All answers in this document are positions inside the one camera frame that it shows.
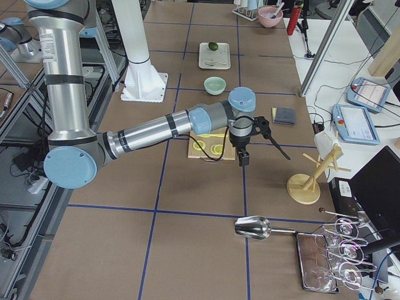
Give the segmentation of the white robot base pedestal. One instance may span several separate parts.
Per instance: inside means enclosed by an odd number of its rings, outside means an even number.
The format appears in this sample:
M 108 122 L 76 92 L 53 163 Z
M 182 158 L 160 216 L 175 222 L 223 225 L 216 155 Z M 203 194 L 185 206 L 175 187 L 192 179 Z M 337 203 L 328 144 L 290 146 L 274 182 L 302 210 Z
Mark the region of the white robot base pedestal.
M 121 99 L 163 102 L 168 74 L 152 65 L 139 1 L 115 0 L 112 6 L 128 60 Z

